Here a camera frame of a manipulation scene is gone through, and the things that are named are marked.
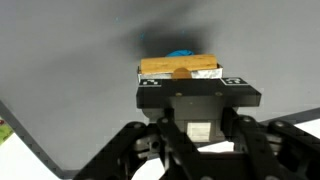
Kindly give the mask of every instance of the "wooden block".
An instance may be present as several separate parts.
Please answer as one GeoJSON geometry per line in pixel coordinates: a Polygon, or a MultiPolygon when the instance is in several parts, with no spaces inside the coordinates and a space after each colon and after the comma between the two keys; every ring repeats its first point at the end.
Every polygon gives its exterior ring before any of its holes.
{"type": "Polygon", "coordinates": [[[178,68],[189,71],[216,69],[218,62],[214,55],[145,58],[141,60],[141,74],[173,73],[178,68]]]}

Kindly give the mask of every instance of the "metal plate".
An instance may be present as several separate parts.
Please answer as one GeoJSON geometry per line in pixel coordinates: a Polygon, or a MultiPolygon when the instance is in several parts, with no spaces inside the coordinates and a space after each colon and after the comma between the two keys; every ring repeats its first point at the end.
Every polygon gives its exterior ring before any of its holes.
{"type": "Polygon", "coordinates": [[[261,107],[240,109],[259,121],[317,108],[319,9],[317,0],[2,0],[0,99],[17,117],[8,123],[62,170],[82,168],[127,122],[147,122],[135,102],[142,57],[214,53],[225,77],[263,94],[261,107]]]}

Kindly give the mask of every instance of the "blue object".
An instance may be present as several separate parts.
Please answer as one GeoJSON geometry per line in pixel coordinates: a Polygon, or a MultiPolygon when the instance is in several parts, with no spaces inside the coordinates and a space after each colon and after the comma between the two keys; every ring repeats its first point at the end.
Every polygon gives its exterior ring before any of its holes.
{"type": "Polygon", "coordinates": [[[142,34],[140,35],[140,39],[141,39],[141,40],[144,40],[144,36],[145,36],[145,34],[142,33],[142,34]]]}
{"type": "Polygon", "coordinates": [[[189,50],[178,50],[173,51],[172,53],[168,54],[166,57],[175,57],[175,56],[192,56],[194,53],[189,50]]]}

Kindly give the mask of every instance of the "gray table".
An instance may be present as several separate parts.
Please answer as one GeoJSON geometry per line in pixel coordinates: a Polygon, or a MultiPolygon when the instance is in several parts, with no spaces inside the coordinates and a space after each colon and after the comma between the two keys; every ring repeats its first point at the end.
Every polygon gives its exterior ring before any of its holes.
{"type": "Polygon", "coordinates": [[[261,107],[240,109],[259,121],[316,108],[319,9],[318,0],[2,0],[0,115],[72,177],[127,122],[147,122],[135,107],[142,57],[214,53],[224,76],[263,93],[261,107]]]}

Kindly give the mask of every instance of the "screw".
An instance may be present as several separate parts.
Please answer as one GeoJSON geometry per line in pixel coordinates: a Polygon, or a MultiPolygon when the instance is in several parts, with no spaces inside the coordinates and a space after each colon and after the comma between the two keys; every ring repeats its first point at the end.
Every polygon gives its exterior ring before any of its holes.
{"type": "Polygon", "coordinates": [[[133,126],[134,128],[138,129],[138,128],[141,128],[141,124],[140,123],[137,123],[133,126]]]}
{"type": "Polygon", "coordinates": [[[245,117],[245,118],[243,118],[243,121],[244,122],[250,122],[251,120],[249,118],[245,117]]]}
{"type": "Polygon", "coordinates": [[[213,180],[213,179],[209,176],[203,176],[200,180],[213,180]]]}
{"type": "Polygon", "coordinates": [[[265,180],[280,180],[280,179],[275,176],[267,176],[265,180]]]}
{"type": "Polygon", "coordinates": [[[284,126],[284,124],[283,124],[282,122],[280,122],[280,121],[277,121],[277,122],[276,122],[276,125],[277,125],[278,127],[283,127],[283,126],[284,126]]]}
{"type": "Polygon", "coordinates": [[[162,119],[162,122],[163,122],[163,123],[168,123],[168,119],[166,119],[166,118],[165,118],[165,119],[162,119]]]}
{"type": "Polygon", "coordinates": [[[216,92],[215,95],[220,97],[220,96],[223,96],[223,93],[222,92],[216,92]]]}
{"type": "Polygon", "coordinates": [[[182,93],[179,93],[179,92],[178,92],[178,93],[176,93],[176,96],[177,96],[177,97],[180,97],[180,96],[182,96],[182,93]]]}

